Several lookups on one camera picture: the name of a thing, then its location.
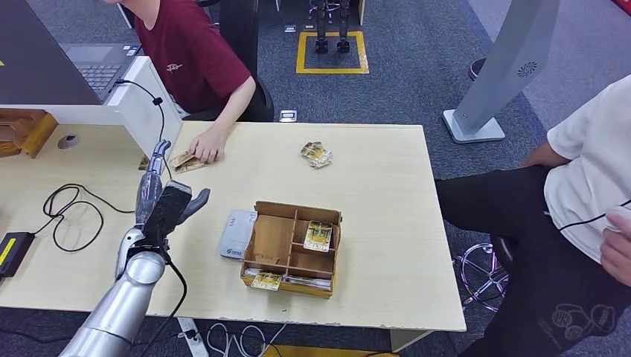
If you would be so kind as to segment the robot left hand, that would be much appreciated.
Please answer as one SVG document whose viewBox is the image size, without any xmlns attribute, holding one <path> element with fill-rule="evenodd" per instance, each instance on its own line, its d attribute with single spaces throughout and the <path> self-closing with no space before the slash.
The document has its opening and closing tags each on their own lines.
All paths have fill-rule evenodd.
<svg viewBox="0 0 631 357">
<path fill-rule="evenodd" d="M 211 194 L 208 188 L 204 188 L 193 198 L 193 191 L 186 184 L 173 179 L 165 184 L 162 182 L 160 173 L 164 155 L 170 146 L 166 139 L 155 145 L 138 186 L 135 225 L 128 238 L 137 246 L 165 247 L 167 236 L 176 226 L 201 210 Z"/>
</svg>

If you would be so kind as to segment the person's left hand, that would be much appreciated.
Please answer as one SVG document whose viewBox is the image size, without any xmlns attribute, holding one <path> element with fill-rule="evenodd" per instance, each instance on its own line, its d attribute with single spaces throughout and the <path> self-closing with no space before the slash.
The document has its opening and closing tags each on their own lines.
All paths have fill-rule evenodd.
<svg viewBox="0 0 631 357">
<path fill-rule="evenodd" d="M 225 156 L 229 134 L 229 127 L 213 125 L 191 141 L 188 153 L 205 164 L 221 161 Z"/>
<path fill-rule="evenodd" d="M 617 281 L 630 286 L 630 222 L 623 219 L 614 226 L 619 232 L 603 231 L 601 264 Z"/>
</svg>

